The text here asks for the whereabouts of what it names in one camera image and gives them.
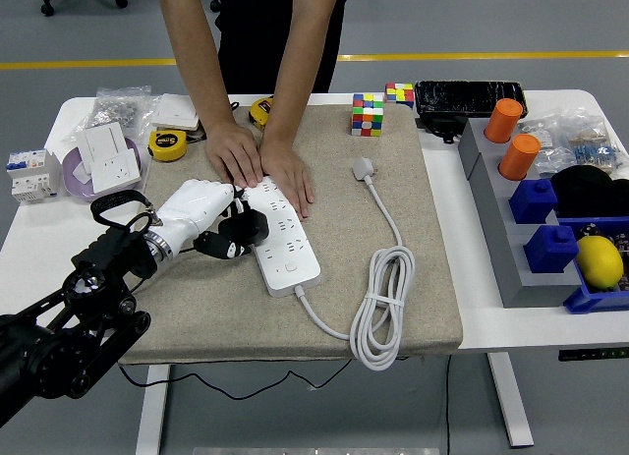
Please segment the person's right hand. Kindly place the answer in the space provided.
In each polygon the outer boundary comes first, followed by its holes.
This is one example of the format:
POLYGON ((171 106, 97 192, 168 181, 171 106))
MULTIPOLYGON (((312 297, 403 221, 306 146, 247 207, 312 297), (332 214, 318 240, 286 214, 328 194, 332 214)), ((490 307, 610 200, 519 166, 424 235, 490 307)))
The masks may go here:
POLYGON ((234 120, 219 121, 206 130, 205 153, 223 183, 255 187, 263 177, 253 134, 234 120))

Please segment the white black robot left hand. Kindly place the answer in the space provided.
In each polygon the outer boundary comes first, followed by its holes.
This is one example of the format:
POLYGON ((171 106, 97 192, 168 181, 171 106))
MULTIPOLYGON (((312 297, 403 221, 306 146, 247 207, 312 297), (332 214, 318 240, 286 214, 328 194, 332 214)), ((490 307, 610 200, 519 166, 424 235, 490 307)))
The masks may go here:
POLYGON ((252 249, 209 230, 237 197, 233 186, 206 180, 186 181, 157 211, 160 225, 145 233, 157 262, 175 258, 186 243, 207 256, 231 259, 252 249))

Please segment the person's left hand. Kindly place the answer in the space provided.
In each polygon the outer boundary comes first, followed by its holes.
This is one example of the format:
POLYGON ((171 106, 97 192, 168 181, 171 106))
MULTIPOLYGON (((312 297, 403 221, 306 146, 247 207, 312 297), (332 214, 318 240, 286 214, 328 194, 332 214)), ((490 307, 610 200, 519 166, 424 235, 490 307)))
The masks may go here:
POLYGON ((263 172, 270 176, 300 219, 310 216, 315 196, 307 164, 289 144, 263 141, 259 149, 263 172))

